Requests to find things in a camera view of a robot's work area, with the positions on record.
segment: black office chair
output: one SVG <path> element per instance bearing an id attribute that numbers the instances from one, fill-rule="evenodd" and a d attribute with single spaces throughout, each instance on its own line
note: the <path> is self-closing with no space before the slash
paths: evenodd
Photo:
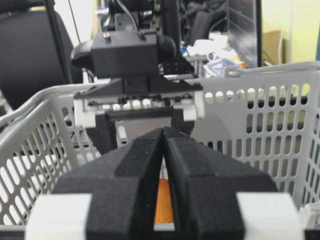
<path id="1" fill-rule="evenodd" d="M 27 11 L 39 3 L 0 0 L 0 14 L 16 11 L 0 19 L 0 90 L 13 109 L 40 90 L 64 84 L 47 12 Z M 70 56 L 73 45 L 58 13 L 57 20 L 65 54 Z M 68 64 L 73 83 L 82 83 L 81 68 Z"/>

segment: computer monitor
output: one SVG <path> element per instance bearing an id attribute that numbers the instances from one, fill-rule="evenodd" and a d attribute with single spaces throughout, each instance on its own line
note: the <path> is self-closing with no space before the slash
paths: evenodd
<path id="1" fill-rule="evenodd" d="M 249 68 L 262 67 L 261 0 L 227 0 L 228 42 Z"/>

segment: black cushion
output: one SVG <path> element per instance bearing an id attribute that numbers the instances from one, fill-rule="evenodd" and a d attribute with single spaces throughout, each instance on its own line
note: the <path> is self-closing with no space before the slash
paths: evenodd
<path id="1" fill-rule="evenodd" d="M 43 6 L 43 0 L 1 0 L 0 13 L 24 11 L 31 7 Z"/>
<path id="2" fill-rule="evenodd" d="M 163 151 L 159 128 L 61 176 L 52 193 L 92 193 L 86 239 L 141 239 L 154 228 Z"/>
<path id="3" fill-rule="evenodd" d="M 57 14 L 66 56 L 72 42 Z M 0 20 L 0 89 L 13 109 L 40 90 L 64 84 L 46 11 L 22 12 Z M 83 82 L 80 68 L 69 61 L 74 83 Z"/>

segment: wall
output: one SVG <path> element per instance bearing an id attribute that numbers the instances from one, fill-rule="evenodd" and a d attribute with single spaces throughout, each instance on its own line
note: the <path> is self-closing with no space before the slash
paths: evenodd
<path id="1" fill-rule="evenodd" d="M 92 0 L 70 0 L 81 42 L 89 40 L 93 25 Z M 55 0 L 54 9 L 60 14 L 74 46 L 79 44 L 68 0 Z"/>
<path id="2" fill-rule="evenodd" d="M 262 0 L 263 32 L 282 31 L 285 63 L 291 61 L 293 1 Z"/>
<path id="3" fill-rule="evenodd" d="M 319 0 L 294 0 L 291 62 L 314 61 L 320 25 Z"/>
<path id="4" fill-rule="evenodd" d="M 319 0 L 262 0 L 263 31 L 282 30 L 285 63 L 316 59 L 319 12 Z"/>

